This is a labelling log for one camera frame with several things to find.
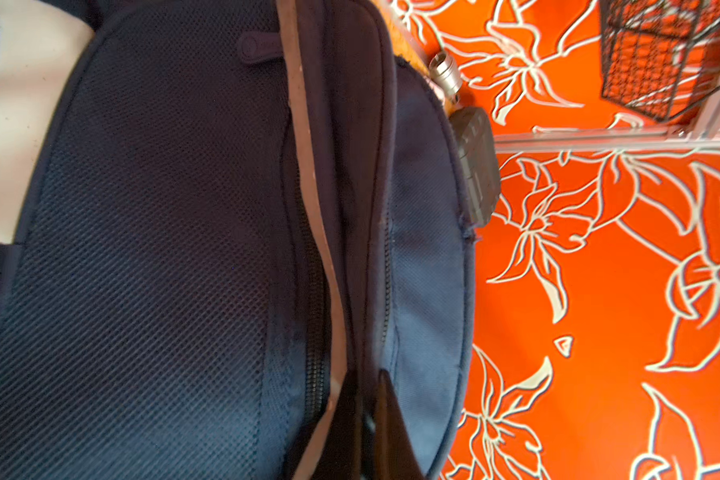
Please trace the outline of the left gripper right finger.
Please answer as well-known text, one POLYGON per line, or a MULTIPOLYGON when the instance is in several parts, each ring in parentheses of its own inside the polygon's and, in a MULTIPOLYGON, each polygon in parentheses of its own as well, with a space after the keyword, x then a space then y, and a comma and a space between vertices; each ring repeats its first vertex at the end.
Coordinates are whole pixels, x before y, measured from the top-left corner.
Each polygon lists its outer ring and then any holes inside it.
POLYGON ((373 478, 424 480, 386 370, 379 372, 374 410, 373 478))

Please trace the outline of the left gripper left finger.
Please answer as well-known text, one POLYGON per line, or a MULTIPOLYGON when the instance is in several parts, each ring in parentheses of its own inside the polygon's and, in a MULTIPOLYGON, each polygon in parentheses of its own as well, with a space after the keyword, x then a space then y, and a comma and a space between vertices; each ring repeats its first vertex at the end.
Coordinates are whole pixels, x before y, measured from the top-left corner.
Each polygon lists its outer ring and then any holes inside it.
POLYGON ((346 374, 314 480, 361 478, 363 401, 356 371, 346 374))

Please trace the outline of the navy blue student backpack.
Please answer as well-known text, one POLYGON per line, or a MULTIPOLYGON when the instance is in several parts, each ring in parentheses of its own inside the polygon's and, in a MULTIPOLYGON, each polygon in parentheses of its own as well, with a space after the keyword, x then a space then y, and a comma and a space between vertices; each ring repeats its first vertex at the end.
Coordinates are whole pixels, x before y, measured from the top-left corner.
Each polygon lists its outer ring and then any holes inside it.
POLYGON ((0 1, 0 479, 312 479, 379 372, 425 479, 472 359, 443 91, 372 1, 0 1))

